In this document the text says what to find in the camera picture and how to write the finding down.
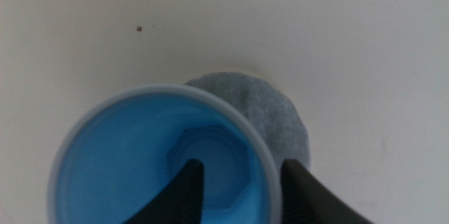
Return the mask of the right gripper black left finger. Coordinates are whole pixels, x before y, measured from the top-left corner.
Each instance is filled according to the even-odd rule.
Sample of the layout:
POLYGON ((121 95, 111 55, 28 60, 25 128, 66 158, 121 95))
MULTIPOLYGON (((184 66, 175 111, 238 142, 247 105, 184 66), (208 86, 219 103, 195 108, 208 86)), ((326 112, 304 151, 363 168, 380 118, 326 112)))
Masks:
POLYGON ((203 195, 203 163, 189 159, 174 179, 125 224, 199 224, 203 195))

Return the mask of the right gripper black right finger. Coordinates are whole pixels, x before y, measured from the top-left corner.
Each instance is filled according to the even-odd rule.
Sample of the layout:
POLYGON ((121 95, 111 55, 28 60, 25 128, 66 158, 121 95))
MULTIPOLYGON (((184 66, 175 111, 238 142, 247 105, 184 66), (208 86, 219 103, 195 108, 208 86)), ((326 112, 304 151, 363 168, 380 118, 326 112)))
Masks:
POLYGON ((370 221, 324 187, 296 159, 281 166, 283 223, 369 224, 370 221))

